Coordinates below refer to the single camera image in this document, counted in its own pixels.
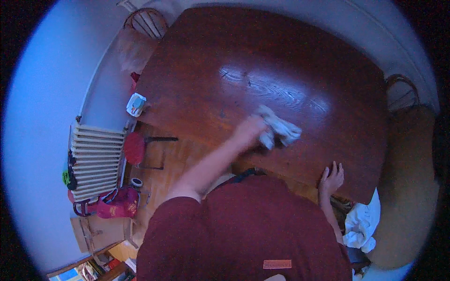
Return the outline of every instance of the dark wood tabletop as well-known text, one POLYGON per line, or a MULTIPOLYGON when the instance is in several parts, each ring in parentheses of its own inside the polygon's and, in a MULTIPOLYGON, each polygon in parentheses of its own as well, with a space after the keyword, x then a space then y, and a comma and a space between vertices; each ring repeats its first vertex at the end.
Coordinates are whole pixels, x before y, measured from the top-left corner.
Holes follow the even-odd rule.
POLYGON ((386 149, 382 71, 333 35, 282 15, 241 8, 185 10, 145 67, 140 121, 211 146, 260 104, 299 126, 301 139, 248 161, 316 185, 342 162, 338 194, 368 204, 386 149))

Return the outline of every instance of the red cushion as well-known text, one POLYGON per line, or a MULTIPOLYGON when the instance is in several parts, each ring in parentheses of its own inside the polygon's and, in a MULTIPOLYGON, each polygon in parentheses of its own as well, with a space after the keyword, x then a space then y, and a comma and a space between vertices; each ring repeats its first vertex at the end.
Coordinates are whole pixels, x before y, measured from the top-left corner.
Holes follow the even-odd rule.
POLYGON ((144 137, 137 132, 129 134, 123 145, 125 159, 132 165, 138 165, 144 159, 145 143, 144 137))

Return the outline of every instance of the white radiator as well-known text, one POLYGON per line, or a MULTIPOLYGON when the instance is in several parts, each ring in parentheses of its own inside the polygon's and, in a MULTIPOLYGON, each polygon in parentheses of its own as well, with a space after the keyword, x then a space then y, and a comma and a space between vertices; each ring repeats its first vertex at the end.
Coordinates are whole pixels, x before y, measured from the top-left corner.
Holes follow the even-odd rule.
POLYGON ((78 183, 72 191, 75 201, 95 201, 100 193, 117 187, 125 132, 75 125, 71 143, 78 183))

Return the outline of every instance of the maroon t-shirt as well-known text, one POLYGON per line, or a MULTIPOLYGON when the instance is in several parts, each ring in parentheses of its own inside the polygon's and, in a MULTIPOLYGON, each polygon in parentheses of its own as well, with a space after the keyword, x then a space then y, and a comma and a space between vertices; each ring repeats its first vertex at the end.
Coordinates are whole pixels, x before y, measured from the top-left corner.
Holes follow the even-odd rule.
POLYGON ((189 197, 164 202, 137 257, 138 281, 262 281, 278 273, 287 280, 351 280, 345 248, 322 210, 268 176, 221 186, 201 204, 189 197), (291 268, 263 269, 265 260, 284 260, 282 267, 290 260, 291 268))

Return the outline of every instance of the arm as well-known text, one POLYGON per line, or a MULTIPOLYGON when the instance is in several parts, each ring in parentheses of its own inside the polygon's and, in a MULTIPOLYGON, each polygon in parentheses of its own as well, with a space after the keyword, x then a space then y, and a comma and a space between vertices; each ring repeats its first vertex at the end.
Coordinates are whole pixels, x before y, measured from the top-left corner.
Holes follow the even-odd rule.
POLYGON ((251 116, 241 123, 233 136, 198 164, 169 189, 166 201, 175 197, 191 197, 200 202, 211 183, 235 160, 238 155, 253 146, 256 138, 266 130, 261 117, 251 116))
POLYGON ((339 228, 338 220, 334 216, 333 208, 330 203, 331 195, 335 193, 344 183, 344 169, 342 168, 342 163, 339 163, 338 171, 336 168, 336 162, 333 161, 333 169, 329 176, 328 174, 329 168, 326 167, 319 183, 319 206, 325 214, 328 223, 333 227, 334 235, 336 235, 336 241, 343 245, 344 241, 342 239, 341 229, 339 228))

